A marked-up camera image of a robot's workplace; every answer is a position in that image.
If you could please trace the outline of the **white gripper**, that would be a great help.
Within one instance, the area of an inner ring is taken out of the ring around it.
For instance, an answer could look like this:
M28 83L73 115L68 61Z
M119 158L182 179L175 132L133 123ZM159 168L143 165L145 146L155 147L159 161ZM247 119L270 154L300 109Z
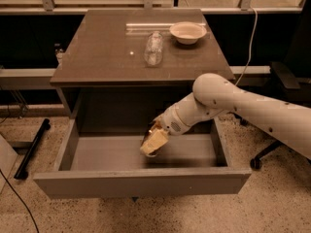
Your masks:
M144 137L140 151L147 156L154 156L168 142L168 132L173 136L178 136L189 130L190 127L184 124L178 116L177 105L174 104L161 116L153 119L152 127Z

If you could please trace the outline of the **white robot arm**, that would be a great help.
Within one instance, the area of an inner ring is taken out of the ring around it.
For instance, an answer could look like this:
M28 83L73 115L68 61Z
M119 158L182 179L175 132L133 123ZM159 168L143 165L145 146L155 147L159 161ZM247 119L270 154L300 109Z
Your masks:
M157 116L140 147L153 156L171 136L227 112L235 113L306 158L311 158L311 109L243 90L220 75L207 73L192 93Z

